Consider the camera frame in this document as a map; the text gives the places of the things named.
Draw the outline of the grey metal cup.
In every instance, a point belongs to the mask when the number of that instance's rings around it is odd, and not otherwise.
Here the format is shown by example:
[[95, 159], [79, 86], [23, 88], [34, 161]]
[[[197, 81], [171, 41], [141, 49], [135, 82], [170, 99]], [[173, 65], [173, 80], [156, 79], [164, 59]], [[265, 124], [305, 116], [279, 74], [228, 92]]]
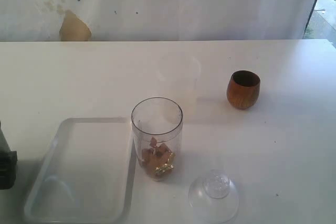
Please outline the grey metal cup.
[[4, 136], [4, 133], [2, 131], [2, 124], [0, 122], [0, 152], [1, 153], [9, 153], [11, 151], [8, 142]]

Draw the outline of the brown wooden cup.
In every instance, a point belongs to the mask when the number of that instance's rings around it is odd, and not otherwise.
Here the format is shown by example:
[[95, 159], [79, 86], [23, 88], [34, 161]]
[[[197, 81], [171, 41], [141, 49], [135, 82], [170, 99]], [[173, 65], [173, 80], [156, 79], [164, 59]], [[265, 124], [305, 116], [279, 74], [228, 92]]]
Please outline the brown wooden cup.
[[234, 108], [246, 110], [257, 102], [259, 92], [259, 76], [248, 70], [238, 70], [230, 78], [226, 96]]

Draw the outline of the clear glass jar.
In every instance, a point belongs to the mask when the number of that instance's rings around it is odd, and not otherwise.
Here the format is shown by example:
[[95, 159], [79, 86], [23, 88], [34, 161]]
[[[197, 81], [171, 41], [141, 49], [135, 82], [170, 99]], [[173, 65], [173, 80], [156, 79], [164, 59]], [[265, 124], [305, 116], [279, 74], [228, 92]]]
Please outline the clear glass jar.
[[134, 147], [140, 167], [154, 181], [176, 170], [180, 159], [184, 117], [173, 100], [152, 97], [139, 102], [131, 113]]

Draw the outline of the clear plastic tray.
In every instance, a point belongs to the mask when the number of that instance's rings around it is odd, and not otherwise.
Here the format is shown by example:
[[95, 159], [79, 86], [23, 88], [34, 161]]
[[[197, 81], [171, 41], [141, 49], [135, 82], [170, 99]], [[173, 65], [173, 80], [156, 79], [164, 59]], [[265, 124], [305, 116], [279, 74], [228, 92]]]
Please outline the clear plastic tray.
[[28, 223], [114, 223], [131, 160], [127, 118], [68, 118], [46, 152], [23, 207]]

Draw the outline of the translucent plastic measuring cup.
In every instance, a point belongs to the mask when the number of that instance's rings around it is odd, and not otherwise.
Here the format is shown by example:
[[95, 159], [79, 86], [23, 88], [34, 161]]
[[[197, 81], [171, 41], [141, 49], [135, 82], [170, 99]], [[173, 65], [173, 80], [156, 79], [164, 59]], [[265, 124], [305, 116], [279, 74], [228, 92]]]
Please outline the translucent plastic measuring cup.
[[197, 105], [200, 62], [187, 54], [164, 54], [157, 59], [155, 70], [158, 95], [175, 101], [182, 109], [184, 122], [191, 123]]

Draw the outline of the clear plastic dome lid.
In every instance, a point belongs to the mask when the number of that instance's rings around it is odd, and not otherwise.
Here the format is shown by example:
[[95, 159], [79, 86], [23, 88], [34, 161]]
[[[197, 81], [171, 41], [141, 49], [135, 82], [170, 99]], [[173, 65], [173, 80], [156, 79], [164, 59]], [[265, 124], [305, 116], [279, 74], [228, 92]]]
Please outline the clear plastic dome lid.
[[208, 223], [226, 223], [238, 213], [237, 188], [223, 170], [198, 176], [190, 185], [188, 199], [196, 216]]

